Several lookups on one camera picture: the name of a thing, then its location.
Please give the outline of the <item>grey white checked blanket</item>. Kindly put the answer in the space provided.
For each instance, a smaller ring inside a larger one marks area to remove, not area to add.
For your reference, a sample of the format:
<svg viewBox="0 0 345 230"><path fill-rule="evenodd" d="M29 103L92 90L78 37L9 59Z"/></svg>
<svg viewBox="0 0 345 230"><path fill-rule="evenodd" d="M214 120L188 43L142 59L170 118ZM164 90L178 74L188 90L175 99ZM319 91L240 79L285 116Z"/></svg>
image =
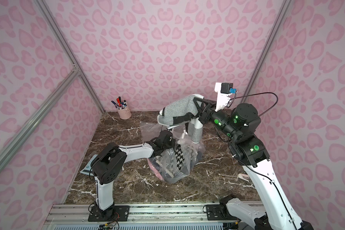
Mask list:
<svg viewBox="0 0 345 230"><path fill-rule="evenodd" d="M199 111L202 102L194 99L204 99L200 94L192 94L164 107L157 116L160 125L175 127L188 124L187 133L193 143L199 143L202 139L203 124L199 121Z"/></svg>

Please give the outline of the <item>black white houndstooth blanket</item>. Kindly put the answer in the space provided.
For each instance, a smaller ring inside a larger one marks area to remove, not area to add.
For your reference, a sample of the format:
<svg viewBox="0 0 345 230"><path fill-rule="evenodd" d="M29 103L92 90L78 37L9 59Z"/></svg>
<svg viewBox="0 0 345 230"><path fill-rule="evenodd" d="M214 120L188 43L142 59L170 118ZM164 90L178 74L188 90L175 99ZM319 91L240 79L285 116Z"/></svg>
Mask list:
<svg viewBox="0 0 345 230"><path fill-rule="evenodd" d="M181 145L177 145L174 149L175 158L177 162L177 169L180 171L187 165L187 156L183 153L183 149Z"/></svg>

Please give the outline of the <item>clear plastic vacuum bag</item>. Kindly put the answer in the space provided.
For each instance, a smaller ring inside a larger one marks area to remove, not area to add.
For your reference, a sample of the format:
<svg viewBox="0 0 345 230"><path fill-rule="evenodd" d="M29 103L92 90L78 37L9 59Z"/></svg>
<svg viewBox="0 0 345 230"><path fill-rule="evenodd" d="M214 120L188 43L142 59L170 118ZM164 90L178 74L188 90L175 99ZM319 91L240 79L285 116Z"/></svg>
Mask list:
<svg viewBox="0 0 345 230"><path fill-rule="evenodd" d="M160 180L174 184L189 176L194 166L202 159L205 152L202 141L203 128L196 129L192 122L172 127L141 122L142 141L150 141L164 130L171 132L175 143L161 155L149 158L148 164Z"/></svg>

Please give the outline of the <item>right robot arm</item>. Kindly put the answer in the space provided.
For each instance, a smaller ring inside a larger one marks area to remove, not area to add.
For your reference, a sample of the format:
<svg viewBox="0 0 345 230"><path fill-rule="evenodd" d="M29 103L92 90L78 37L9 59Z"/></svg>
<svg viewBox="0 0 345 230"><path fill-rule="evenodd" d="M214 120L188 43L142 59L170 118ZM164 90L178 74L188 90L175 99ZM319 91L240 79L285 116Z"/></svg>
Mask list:
<svg viewBox="0 0 345 230"><path fill-rule="evenodd" d="M210 100L196 100L198 119L203 124L211 122L228 138L232 157L243 167L253 182L264 212L240 202L237 198L225 201L227 212L254 230L311 230L312 225L302 220L290 204L274 172L270 155L264 143L255 135L261 123L257 109L241 103L230 115L215 111L216 104Z"/></svg>

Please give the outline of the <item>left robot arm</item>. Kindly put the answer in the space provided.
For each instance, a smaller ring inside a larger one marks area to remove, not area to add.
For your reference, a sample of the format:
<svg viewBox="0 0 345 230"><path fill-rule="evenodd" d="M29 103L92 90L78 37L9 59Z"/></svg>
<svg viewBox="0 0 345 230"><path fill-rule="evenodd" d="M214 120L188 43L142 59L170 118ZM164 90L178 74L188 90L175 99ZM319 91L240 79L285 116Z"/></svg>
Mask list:
<svg viewBox="0 0 345 230"><path fill-rule="evenodd" d="M121 146L109 143L91 162L91 171L96 182L96 199L90 209L89 222L110 222L119 218L126 221L129 206L116 207L113 190L114 181L125 163L160 156L165 150L175 147L175 139L169 130L140 145Z"/></svg>

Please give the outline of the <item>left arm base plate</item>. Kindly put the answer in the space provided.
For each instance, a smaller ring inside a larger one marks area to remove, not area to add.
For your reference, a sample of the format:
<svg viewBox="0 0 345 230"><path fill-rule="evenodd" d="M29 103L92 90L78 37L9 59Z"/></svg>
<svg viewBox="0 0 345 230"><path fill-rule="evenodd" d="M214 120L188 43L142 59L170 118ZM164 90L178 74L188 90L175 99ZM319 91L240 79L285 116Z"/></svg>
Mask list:
<svg viewBox="0 0 345 230"><path fill-rule="evenodd" d="M96 204L90 209L88 222L118 222L127 221L129 216L130 206L115 206L112 205L106 210L101 210Z"/></svg>

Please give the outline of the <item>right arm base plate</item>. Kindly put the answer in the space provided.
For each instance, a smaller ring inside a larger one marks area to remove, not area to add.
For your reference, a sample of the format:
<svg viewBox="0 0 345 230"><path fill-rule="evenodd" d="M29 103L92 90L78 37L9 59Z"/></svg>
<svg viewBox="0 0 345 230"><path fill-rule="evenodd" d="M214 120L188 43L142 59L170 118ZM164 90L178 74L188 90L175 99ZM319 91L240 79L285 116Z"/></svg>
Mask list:
<svg viewBox="0 0 345 230"><path fill-rule="evenodd" d="M203 212L207 215L207 219L213 220L233 220L224 205L222 204L208 204L203 206Z"/></svg>

